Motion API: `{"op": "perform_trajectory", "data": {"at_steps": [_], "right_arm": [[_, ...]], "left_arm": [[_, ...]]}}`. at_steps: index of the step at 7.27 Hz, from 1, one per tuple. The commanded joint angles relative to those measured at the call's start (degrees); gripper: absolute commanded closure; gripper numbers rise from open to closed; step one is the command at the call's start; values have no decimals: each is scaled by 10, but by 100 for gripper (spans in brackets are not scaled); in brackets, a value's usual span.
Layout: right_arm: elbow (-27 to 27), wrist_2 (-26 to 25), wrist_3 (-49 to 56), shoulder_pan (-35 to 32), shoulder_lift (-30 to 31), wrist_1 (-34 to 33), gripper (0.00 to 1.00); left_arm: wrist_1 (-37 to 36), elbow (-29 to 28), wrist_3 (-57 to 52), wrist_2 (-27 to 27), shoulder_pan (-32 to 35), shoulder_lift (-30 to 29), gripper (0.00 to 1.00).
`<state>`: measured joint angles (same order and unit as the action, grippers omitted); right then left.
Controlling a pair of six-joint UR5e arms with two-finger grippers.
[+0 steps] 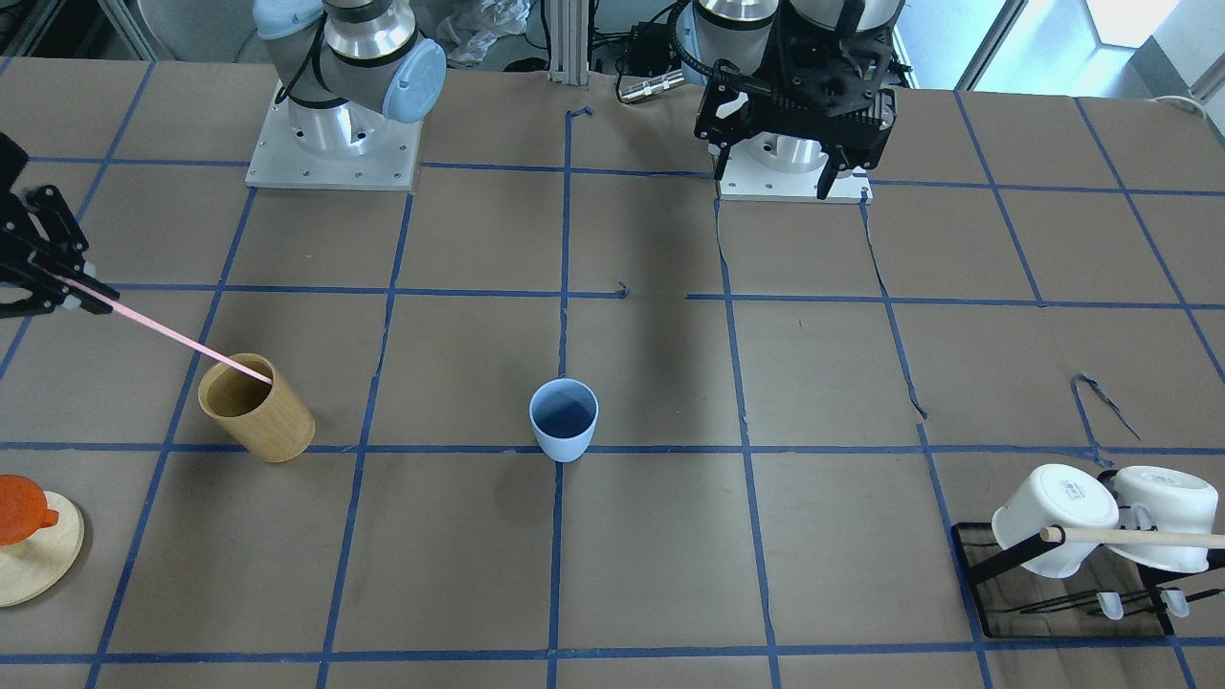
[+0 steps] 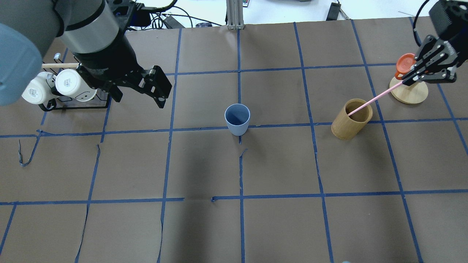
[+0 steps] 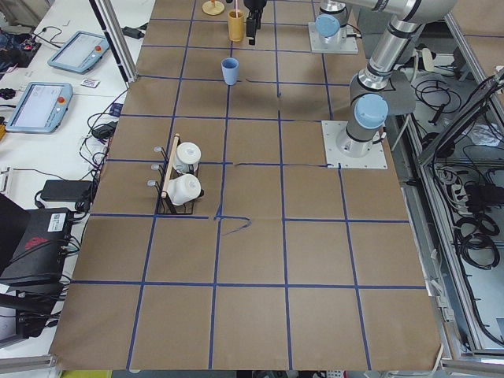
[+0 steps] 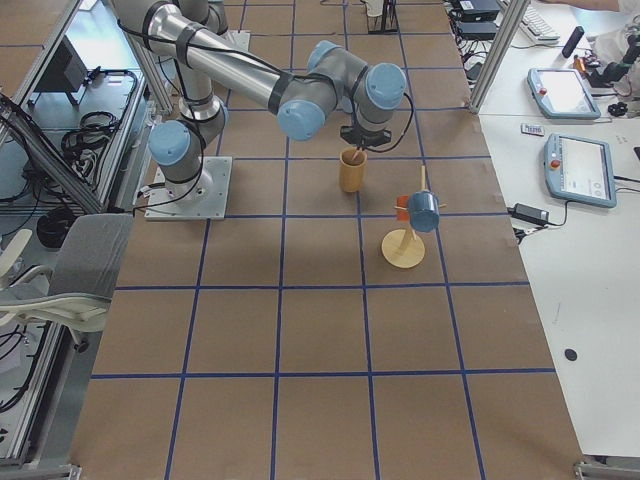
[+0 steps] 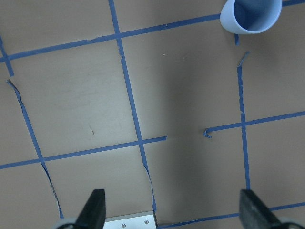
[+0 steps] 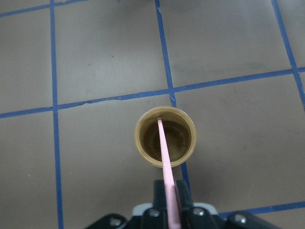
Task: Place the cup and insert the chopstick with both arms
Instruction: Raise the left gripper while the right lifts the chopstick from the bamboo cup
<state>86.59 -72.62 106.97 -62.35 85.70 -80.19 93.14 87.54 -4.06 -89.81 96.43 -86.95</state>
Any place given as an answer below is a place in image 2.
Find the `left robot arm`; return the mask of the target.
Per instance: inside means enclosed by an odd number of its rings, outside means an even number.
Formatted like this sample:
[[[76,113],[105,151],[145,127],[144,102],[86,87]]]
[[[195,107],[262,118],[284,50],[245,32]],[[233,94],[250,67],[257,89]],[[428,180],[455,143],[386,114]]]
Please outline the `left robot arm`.
[[[2,0],[1,106],[15,103],[42,70],[55,38],[77,58],[79,78],[120,102],[131,88],[164,108],[172,85],[162,68],[143,69],[125,36],[147,26],[150,14],[174,6],[146,7],[133,0]]]

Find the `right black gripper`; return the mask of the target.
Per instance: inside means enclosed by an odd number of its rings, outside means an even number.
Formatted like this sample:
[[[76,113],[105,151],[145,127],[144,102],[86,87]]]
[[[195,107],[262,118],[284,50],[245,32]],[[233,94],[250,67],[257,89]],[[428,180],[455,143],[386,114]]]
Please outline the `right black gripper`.
[[[429,10],[436,35],[419,45],[416,62],[401,77],[403,85],[456,82],[456,70],[467,60],[467,2],[438,0]]]

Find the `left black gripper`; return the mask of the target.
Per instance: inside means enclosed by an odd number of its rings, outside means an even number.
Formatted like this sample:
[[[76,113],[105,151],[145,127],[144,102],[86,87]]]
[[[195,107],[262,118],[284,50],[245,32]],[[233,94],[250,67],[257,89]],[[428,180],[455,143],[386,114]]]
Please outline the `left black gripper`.
[[[80,61],[86,80],[96,88],[109,92],[120,103],[123,97],[119,86],[131,88],[152,97],[159,108],[164,108],[172,84],[159,65],[145,69],[137,61],[134,49],[124,33],[118,33],[112,43],[92,53],[74,52]]]

